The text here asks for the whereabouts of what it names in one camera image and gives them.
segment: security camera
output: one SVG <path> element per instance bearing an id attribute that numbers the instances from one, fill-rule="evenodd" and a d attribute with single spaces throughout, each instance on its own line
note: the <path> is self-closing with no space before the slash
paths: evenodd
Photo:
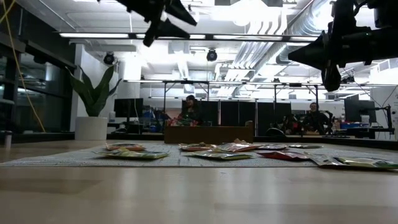
<path id="1" fill-rule="evenodd" d="M 114 53 L 113 52 L 107 52 L 105 57 L 104 57 L 104 63 L 107 65 L 113 65 L 114 62 Z"/>
<path id="2" fill-rule="evenodd" d="M 209 62 L 214 62 L 217 60 L 217 53 L 215 49 L 210 49 L 209 52 L 207 53 L 207 61 Z"/>

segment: snack bag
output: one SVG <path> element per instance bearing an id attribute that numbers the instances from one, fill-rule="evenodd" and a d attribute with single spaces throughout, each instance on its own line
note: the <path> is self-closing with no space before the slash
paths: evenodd
<path id="1" fill-rule="evenodd" d="M 195 151 L 206 151 L 210 149 L 215 149 L 216 145 L 212 144 L 206 144 L 206 143 L 199 143 L 199 144 L 179 144 L 180 149 L 183 151 L 190 151 L 190 152 L 195 152 Z"/>
<path id="2" fill-rule="evenodd" d="M 296 148 L 296 149 L 319 149 L 319 148 L 322 148 L 322 146 L 308 146 L 308 145 L 302 145 L 302 144 L 294 144 L 289 147 Z"/>
<path id="3" fill-rule="evenodd" d="M 363 157 L 331 157 L 325 155 L 307 154 L 309 158 L 321 168 L 332 169 L 398 169 L 398 163 L 384 159 Z"/>
<path id="4" fill-rule="evenodd" d="M 268 159 L 279 159 L 285 161 L 309 161 L 310 158 L 297 152 L 258 152 L 257 154 Z"/>
<path id="5" fill-rule="evenodd" d="M 160 159 L 169 155 L 166 152 L 130 151 L 125 147 L 109 152 L 94 152 L 94 153 L 99 154 L 101 156 L 115 157 L 120 159 L 148 159 L 148 160 Z"/>
<path id="6" fill-rule="evenodd" d="M 260 146 L 255 146 L 253 144 L 247 143 L 245 141 L 240 141 L 239 139 L 236 139 L 234 143 L 226 143 L 217 146 L 218 149 L 221 149 L 222 151 L 227 151 L 227 152 L 244 152 L 244 151 L 250 151 L 253 149 L 257 149 Z"/>
<path id="7" fill-rule="evenodd" d="M 208 150 L 201 152 L 190 152 L 186 156 L 197 156 L 205 159 L 216 159 L 216 160 L 238 160 L 238 159 L 250 159 L 252 155 L 238 154 L 233 152 L 222 152 L 218 150 Z"/>
<path id="8" fill-rule="evenodd" d="M 279 151 L 279 150 L 284 150 L 286 149 L 286 145 L 277 145 L 277 144 L 266 144 L 264 146 L 258 147 L 258 149 L 262 150 L 272 150 L 272 151 Z"/>
<path id="9" fill-rule="evenodd" d="M 130 151 L 141 151 L 144 150 L 145 147 L 140 145 L 140 144 L 134 144 L 134 143 L 116 143 L 116 144 L 106 144 L 106 149 L 107 150 L 118 150 L 120 148 L 125 148 Z"/>

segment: desk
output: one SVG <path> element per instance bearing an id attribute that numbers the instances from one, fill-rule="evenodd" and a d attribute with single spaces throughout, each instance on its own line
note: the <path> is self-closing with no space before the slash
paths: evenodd
<path id="1" fill-rule="evenodd" d="M 252 122 L 249 122 L 246 127 L 166 126 L 164 143 L 223 144 L 224 142 L 233 142 L 235 139 L 253 143 L 253 136 Z"/>
<path id="2" fill-rule="evenodd" d="M 376 139 L 376 132 L 391 132 L 389 128 L 347 128 L 347 135 L 356 138 Z"/>

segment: white wall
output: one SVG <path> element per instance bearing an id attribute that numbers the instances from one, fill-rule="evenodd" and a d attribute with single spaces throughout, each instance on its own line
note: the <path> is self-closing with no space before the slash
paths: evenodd
<path id="1" fill-rule="evenodd" d="M 84 69 L 85 73 L 89 76 L 92 84 L 96 87 L 104 75 L 104 72 L 108 68 L 103 62 L 100 62 L 92 55 L 90 55 L 86 50 L 84 45 L 77 44 L 76 45 L 76 54 L 75 54 L 75 64 L 80 65 L 82 69 Z M 75 70 L 75 77 L 81 78 L 80 69 Z M 113 77 L 109 83 L 109 88 L 112 89 L 116 82 L 118 81 L 119 75 L 115 72 L 113 73 Z M 110 96 L 107 101 L 104 109 L 99 114 L 100 117 L 107 118 L 110 111 L 113 111 L 114 106 L 114 97 Z M 86 112 L 86 108 L 84 103 L 78 96 L 76 92 L 73 92 L 72 95 L 72 111 L 71 111 L 71 120 L 70 120 L 70 130 L 75 130 L 75 119 L 80 116 L 88 116 Z"/>

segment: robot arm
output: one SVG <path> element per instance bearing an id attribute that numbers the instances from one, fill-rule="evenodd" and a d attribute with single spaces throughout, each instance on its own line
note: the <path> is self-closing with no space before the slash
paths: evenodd
<path id="1" fill-rule="evenodd" d="M 126 6 L 127 12 L 134 11 L 144 17 L 150 26 L 145 33 L 144 45 L 150 47 L 158 37 L 181 37 L 189 38 L 190 35 L 181 28 L 172 24 L 169 19 L 161 20 L 163 13 L 168 13 L 193 26 L 197 22 L 185 9 L 180 0 L 117 0 Z"/>
<path id="2" fill-rule="evenodd" d="M 375 25 L 380 29 L 356 26 L 355 15 L 365 4 L 374 9 Z M 397 0 L 336 0 L 328 32 L 323 31 L 316 41 L 290 53 L 289 60 L 321 70 L 325 88 L 335 91 L 341 82 L 338 67 L 353 62 L 370 65 L 373 60 L 398 57 L 397 14 Z"/>

